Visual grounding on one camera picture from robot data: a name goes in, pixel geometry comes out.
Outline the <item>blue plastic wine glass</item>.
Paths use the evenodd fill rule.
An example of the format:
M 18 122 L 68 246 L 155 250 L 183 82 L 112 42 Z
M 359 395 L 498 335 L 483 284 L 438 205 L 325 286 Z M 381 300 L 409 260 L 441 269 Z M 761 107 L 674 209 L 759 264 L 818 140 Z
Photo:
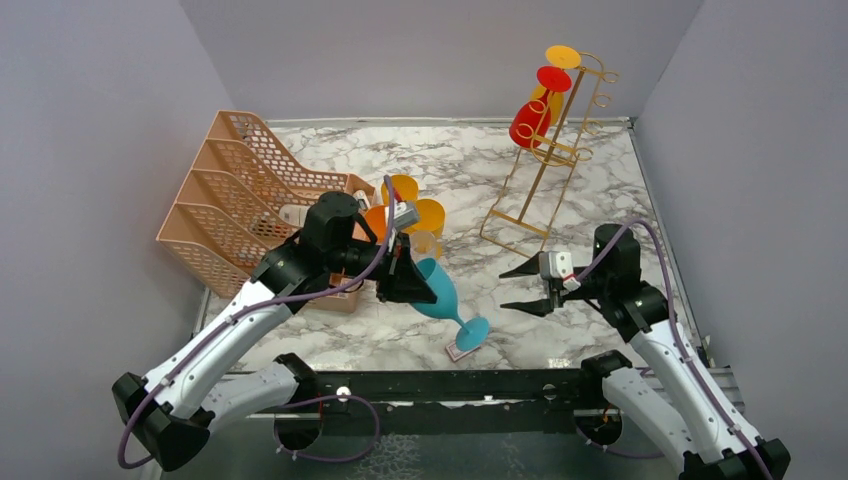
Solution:
M 478 316 L 464 321 L 459 315 L 459 300 L 454 282 L 434 258 L 424 258 L 416 267 L 431 291 L 436 295 L 435 303 L 411 303 L 420 314 L 437 319 L 452 320 L 459 325 L 455 344 L 461 352 L 480 347 L 489 333 L 489 322 Z

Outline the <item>red white staples box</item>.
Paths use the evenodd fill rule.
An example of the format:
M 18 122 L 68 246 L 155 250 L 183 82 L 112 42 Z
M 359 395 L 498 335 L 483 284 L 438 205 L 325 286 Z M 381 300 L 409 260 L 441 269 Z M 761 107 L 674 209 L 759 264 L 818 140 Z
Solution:
M 469 357 L 470 355 L 479 350 L 480 346 L 475 346 L 470 350 L 461 350 L 455 342 L 452 342 L 445 347 L 445 352 L 448 358 L 454 363 Z

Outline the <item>orange plastic wine glass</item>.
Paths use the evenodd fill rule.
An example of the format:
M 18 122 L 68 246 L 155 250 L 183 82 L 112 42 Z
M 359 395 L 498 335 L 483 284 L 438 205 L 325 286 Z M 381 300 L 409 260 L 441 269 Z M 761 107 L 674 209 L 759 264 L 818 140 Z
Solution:
M 368 229 L 373 233 L 377 243 L 382 243 L 385 239 L 387 232 L 387 213 L 388 207 L 386 205 L 375 205 L 369 208 L 364 214 Z

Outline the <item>yellow plastic wine glass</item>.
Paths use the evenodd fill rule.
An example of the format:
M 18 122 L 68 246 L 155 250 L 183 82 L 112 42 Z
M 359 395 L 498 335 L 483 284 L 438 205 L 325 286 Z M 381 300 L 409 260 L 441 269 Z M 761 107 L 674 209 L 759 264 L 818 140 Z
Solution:
M 417 181 L 408 175 L 395 174 L 391 176 L 394 190 L 404 202 L 414 203 L 418 199 L 419 186 Z

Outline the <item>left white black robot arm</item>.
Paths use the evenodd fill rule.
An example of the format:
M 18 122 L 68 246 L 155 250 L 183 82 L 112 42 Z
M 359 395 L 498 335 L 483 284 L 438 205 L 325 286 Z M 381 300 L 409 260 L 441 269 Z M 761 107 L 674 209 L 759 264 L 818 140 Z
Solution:
M 379 243 L 353 236 L 363 223 L 357 200 L 340 191 L 323 193 L 307 211 L 302 228 L 268 251 L 230 303 L 195 338 L 144 375 L 123 374 L 112 394 L 125 430 L 118 463 L 142 466 L 125 457 L 129 438 L 150 460 L 173 471 L 191 461 L 211 434 L 262 410 L 285 405 L 306 408 L 313 401 L 311 370 L 288 356 L 241 379 L 225 375 L 271 330 L 295 316 L 309 301 L 341 292 L 334 274 L 353 288 L 376 284 L 382 302 L 428 303 L 437 296 L 411 258 L 407 235 Z

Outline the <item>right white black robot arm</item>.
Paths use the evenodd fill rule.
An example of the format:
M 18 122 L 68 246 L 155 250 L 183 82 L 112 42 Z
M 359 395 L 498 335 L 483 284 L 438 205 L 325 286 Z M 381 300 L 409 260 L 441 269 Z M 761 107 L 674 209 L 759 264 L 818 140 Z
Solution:
M 537 276 L 546 287 L 544 298 L 511 302 L 509 308 L 544 317 L 567 301 L 594 303 L 663 392 L 656 393 L 623 354 L 611 351 L 582 362 L 578 396 L 589 406 L 608 402 L 623 411 L 679 478 L 784 478 L 791 455 L 783 442 L 766 439 L 747 421 L 686 338 L 667 265 L 660 265 L 664 290 L 643 280 L 634 223 L 598 226 L 587 266 L 574 265 L 566 251 L 539 251 L 505 272 L 507 278 Z

